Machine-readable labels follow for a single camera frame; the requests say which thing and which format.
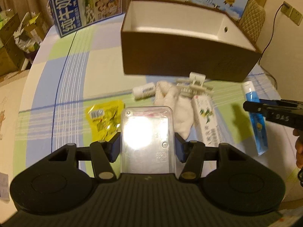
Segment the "brown box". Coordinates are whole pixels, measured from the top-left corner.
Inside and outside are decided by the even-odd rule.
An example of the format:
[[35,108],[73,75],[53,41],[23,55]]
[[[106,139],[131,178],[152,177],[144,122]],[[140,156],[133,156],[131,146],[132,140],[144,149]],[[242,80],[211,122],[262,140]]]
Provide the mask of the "brown box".
[[37,43],[42,43],[47,32],[48,25],[43,19],[41,13],[29,21],[29,24],[24,27],[24,30],[27,32],[30,38],[33,38]]
[[0,49],[0,76],[21,70],[24,60],[23,51],[17,47],[14,37],[11,36]]
[[125,74],[242,82],[261,56],[226,13],[168,0],[131,0],[121,44]]
[[3,47],[14,32],[18,29],[20,20],[18,14],[15,14],[0,30],[0,48]]

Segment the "table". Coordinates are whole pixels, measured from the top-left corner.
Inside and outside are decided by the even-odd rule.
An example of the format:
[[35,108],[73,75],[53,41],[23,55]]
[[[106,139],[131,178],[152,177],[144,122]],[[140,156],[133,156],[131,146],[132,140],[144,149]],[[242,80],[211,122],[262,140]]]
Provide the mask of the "table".
[[[54,26],[50,29],[22,94],[13,152],[14,176],[68,142],[88,146],[92,140],[84,115],[86,107],[117,98],[126,107],[152,105],[151,99],[135,102],[131,89],[159,80],[175,82],[175,77],[124,75],[120,45],[122,20],[123,15],[117,16],[63,38]],[[258,65],[247,80],[253,82],[260,98],[280,98]],[[292,129],[266,123],[269,151],[258,156],[249,116],[242,108],[241,84],[211,81],[211,85],[224,142],[278,173],[286,182],[285,200],[303,198],[296,179]],[[193,127],[189,139],[196,139]],[[79,167],[93,175],[90,163],[81,161]]]

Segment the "white bottle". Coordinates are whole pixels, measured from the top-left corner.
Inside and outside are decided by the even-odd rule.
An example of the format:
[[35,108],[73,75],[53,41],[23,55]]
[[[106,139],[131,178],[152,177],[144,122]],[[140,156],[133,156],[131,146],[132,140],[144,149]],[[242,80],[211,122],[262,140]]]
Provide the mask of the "white bottle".
[[132,94],[135,100],[154,96],[156,94],[156,86],[153,82],[133,88]]

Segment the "finger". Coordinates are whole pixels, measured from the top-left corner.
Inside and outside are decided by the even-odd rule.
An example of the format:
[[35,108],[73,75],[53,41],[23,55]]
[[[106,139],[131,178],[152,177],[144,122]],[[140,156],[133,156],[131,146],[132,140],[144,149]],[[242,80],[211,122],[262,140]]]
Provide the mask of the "finger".
[[296,145],[294,146],[297,150],[297,153],[302,154],[303,153],[303,143],[298,138],[296,141]]
[[294,129],[294,130],[292,131],[292,134],[293,134],[294,136],[299,136],[299,131],[298,131],[297,129]]
[[299,167],[299,168],[302,168],[303,167],[303,154],[299,154],[299,153],[297,153],[296,154],[296,158],[297,158],[297,166]]

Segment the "transparent plastic container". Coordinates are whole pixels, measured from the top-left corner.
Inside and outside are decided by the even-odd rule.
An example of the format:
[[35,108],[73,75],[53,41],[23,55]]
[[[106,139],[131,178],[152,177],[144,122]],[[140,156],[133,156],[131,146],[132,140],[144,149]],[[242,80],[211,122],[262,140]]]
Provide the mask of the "transparent plastic container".
[[176,174],[169,107],[129,107],[121,114],[121,173]]

